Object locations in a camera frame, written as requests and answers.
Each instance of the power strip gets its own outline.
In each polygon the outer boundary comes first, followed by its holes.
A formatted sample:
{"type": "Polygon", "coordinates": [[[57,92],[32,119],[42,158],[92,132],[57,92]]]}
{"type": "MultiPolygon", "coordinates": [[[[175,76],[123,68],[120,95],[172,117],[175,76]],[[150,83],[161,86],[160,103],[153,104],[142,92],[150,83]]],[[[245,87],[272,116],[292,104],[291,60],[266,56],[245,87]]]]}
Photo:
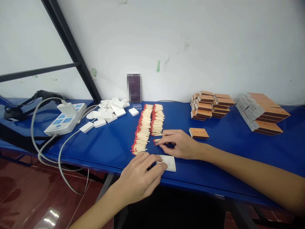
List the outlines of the power strip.
{"type": "Polygon", "coordinates": [[[45,129],[44,133],[48,136],[53,136],[54,134],[64,135],[72,132],[78,120],[80,120],[81,115],[87,109],[87,106],[84,103],[73,104],[73,106],[78,111],[76,116],[66,117],[63,113],[61,113],[55,119],[55,121],[49,125],[47,129],[45,129]]]}

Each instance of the black cable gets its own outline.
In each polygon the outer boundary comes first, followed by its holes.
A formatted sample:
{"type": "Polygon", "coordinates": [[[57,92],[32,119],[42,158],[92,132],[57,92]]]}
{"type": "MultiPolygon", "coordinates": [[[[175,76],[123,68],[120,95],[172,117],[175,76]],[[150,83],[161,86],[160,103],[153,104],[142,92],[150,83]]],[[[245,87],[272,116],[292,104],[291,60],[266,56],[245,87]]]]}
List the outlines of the black cable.
{"type": "Polygon", "coordinates": [[[30,104],[33,104],[34,102],[35,102],[35,100],[37,99],[37,94],[38,93],[35,93],[35,95],[34,95],[34,98],[33,98],[33,101],[32,102],[30,102],[30,103],[27,103],[27,104],[12,104],[12,103],[8,103],[7,105],[6,105],[6,107],[13,107],[13,106],[26,106],[26,105],[30,105],[30,104]]]}

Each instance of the pile of matchsticks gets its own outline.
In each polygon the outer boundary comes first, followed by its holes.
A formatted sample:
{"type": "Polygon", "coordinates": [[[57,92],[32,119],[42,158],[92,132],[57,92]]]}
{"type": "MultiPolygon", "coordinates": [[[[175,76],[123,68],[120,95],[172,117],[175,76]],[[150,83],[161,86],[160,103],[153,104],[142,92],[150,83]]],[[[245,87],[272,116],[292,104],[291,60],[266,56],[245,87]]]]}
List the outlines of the pile of matchsticks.
{"type": "Polygon", "coordinates": [[[163,121],[163,106],[160,104],[155,104],[152,110],[152,122],[150,128],[150,134],[152,136],[162,136],[163,121]]]}
{"type": "Polygon", "coordinates": [[[143,111],[141,112],[141,116],[139,119],[139,124],[137,126],[136,136],[134,139],[134,143],[132,145],[131,152],[133,155],[137,155],[139,152],[146,152],[146,145],[149,142],[149,128],[151,122],[151,114],[153,111],[153,106],[145,104],[143,111]]]}
{"type": "Polygon", "coordinates": [[[160,140],[160,138],[154,139],[154,140],[153,140],[153,143],[154,143],[155,146],[157,145],[157,142],[158,142],[159,140],[160,140]]]}

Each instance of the white cable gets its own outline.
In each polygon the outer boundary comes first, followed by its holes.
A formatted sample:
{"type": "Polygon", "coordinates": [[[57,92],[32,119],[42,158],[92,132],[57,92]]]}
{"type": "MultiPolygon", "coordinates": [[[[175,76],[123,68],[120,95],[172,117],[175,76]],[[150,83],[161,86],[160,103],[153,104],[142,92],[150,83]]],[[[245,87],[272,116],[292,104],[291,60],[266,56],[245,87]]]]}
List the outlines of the white cable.
{"type": "Polygon", "coordinates": [[[35,142],[35,139],[34,139],[34,121],[35,121],[35,117],[36,117],[37,110],[39,109],[40,105],[41,105],[43,102],[45,102],[45,101],[47,101],[47,100],[50,100],[50,99],[60,99],[60,98],[57,98],[57,97],[47,98],[47,99],[45,99],[45,100],[42,100],[42,101],[36,106],[36,108],[35,108],[35,110],[34,110],[34,113],[33,113],[32,122],[31,122],[31,139],[32,139],[32,143],[33,143],[33,145],[34,145],[36,151],[38,152],[38,155],[40,155],[41,157],[43,157],[44,159],[46,159],[46,160],[49,161],[49,162],[57,163],[57,161],[52,161],[52,160],[48,159],[46,156],[44,156],[44,155],[42,154],[42,152],[41,152],[40,149],[38,148],[38,146],[37,146],[37,144],[36,144],[36,142],[35,142]]]}
{"type": "MultiPolygon", "coordinates": [[[[42,147],[41,147],[41,149],[40,149],[40,152],[42,153],[43,152],[43,150],[44,150],[44,148],[56,137],[56,136],[58,136],[58,134],[54,134],[53,136],[52,136],[52,138],[49,140],[49,141],[47,141],[42,147]]],[[[43,160],[42,160],[42,158],[41,158],[41,155],[38,153],[38,160],[42,163],[42,164],[45,164],[45,165],[47,165],[47,166],[50,166],[50,167],[54,167],[54,168],[57,168],[58,169],[58,167],[57,166],[54,166],[54,165],[51,165],[51,164],[48,164],[48,163],[46,163],[46,162],[44,162],[43,160]]],[[[83,168],[80,168],[80,169],[76,169],[76,170],[70,170],[70,169],[63,169],[63,170],[65,170],[65,171],[71,171],[71,172],[76,172],[76,171],[80,171],[80,170],[82,170],[83,168]]]]}
{"type": "MultiPolygon", "coordinates": [[[[73,192],[75,192],[75,193],[77,193],[77,194],[79,194],[79,195],[82,195],[82,194],[84,194],[84,193],[86,192],[86,189],[87,189],[87,185],[88,185],[88,181],[89,181],[89,170],[88,170],[88,176],[87,176],[87,182],[86,182],[85,190],[84,190],[83,193],[80,193],[80,192],[75,191],[75,190],[71,187],[71,185],[69,184],[69,182],[67,181],[67,179],[66,179],[66,177],[64,176],[64,173],[63,173],[63,170],[67,170],[67,169],[61,168],[61,163],[60,163],[61,153],[62,153],[62,151],[63,151],[63,148],[64,148],[65,144],[66,144],[74,135],[76,135],[77,133],[79,133],[80,130],[76,131],[74,134],[72,134],[72,135],[64,142],[64,144],[62,145],[62,147],[61,147],[61,149],[60,149],[60,151],[59,151],[58,162],[54,162],[54,161],[48,159],[48,158],[47,158],[46,156],[44,156],[43,153],[42,153],[42,150],[43,150],[43,149],[44,149],[44,148],[45,148],[45,147],[46,147],[46,146],[47,146],[47,145],[57,136],[57,134],[55,134],[54,136],[52,136],[52,138],[51,138],[49,141],[47,141],[47,142],[42,146],[41,149],[38,148],[38,146],[37,146],[37,144],[36,144],[36,142],[35,142],[35,139],[34,139],[34,121],[35,121],[35,117],[36,117],[37,110],[39,109],[40,105],[41,105],[43,102],[45,102],[45,101],[47,101],[47,100],[50,100],[50,99],[60,99],[60,98],[57,98],[57,97],[47,98],[47,99],[45,99],[45,100],[42,100],[42,101],[36,106],[36,108],[35,108],[35,110],[34,110],[34,113],[33,113],[32,122],[31,122],[31,130],[30,130],[30,131],[31,131],[31,139],[32,139],[32,142],[33,142],[33,145],[34,145],[36,151],[38,152],[39,161],[40,161],[41,163],[45,164],[45,165],[48,165],[48,166],[51,166],[51,167],[55,167],[55,168],[56,168],[56,166],[49,165],[49,164],[45,163],[45,162],[42,160],[41,157],[45,158],[46,160],[48,160],[48,161],[50,161],[50,162],[58,163],[58,168],[59,168],[60,174],[61,174],[61,176],[63,177],[63,179],[64,179],[64,181],[66,182],[66,184],[69,186],[69,188],[70,188],[73,192]]],[[[61,102],[62,102],[63,104],[67,104],[66,101],[64,101],[64,100],[62,100],[62,99],[60,99],[60,100],[61,100],[61,102]]]]}
{"type": "Polygon", "coordinates": [[[177,101],[177,100],[157,100],[156,102],[162,102],[162,101],[165,101],[165,102],[181,102],[181,103],[190,103],[190,102],[183,102],[183,101],[177,101]]]}
{"type": "Polygon", "coordinates": [[[64,173],[63,173],[63,171],[62,171],[61,164],[60,164],[60,157],[61,157],[61,153],[62,153],[62,151],[63,151],[63,148],[64,148],[65,144],[66,144],[74,135],[76,135],[76,134],[79,133],[79,132],[80,132],[80,130],[76,131],[74,134],[72,134],[72,135],[63,143],[63,146],[60,148],[59,155],[58,155],[58,167],[59,167],[59,171],[60,171],[61,176],[63,177],[64,181],[65,181],[66,184],[69,186],[69,188],[70,188],[73,192],[75,192],[75,193],[77,193],[77,194],[79,194],[79,195],[82,195],[82,194],[84,194],[84,193],[86,192],[86,189],[87,189],[88,180],[89,180],[89,170],[88,170],[87,183],[86,183],[85,190],[84,190],[83,193],[81,193],[81,192],[75,191],[75,190],[71,187],[71,185],[70,185],[69,182],[67,181],[66,177],[64,176],[64,173]]]}

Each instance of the white wall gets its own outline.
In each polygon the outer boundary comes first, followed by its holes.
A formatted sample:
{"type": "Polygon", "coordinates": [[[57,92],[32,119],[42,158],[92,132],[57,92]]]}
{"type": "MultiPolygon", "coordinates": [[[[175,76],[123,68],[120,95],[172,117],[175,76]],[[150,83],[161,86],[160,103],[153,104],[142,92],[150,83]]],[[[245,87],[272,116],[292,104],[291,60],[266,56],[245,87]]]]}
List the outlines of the white wall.
{"type": "MultiPolygon", "coordinates": [[[[143,100],[208,90],[305,101],[302,0],[124,1],[58,0],[103,98],[126,98],[126,75],[141,73],[143,100]]],[[[71,62],[40,0],[1,0],[0,74],[71,62]]],[[[75,68],[0,83],[5,97],[40,89],[91,98],[75,68]]]]}
{"type": "Polygon", "coordinates": [[[126,74],[141,73],[143,100],[208,90],[305,101],[302,0],[58,2],[103,98],[126,97],[126,74]]]}
{"type": "MultiPolygon", "coordinates": [[[[73,62],[40,0],[0,3],[0,75],[73,62]]],[[[4,97],[29,98],[41,89],[91,99],[76,68],[0,83],[4,97]]]]}

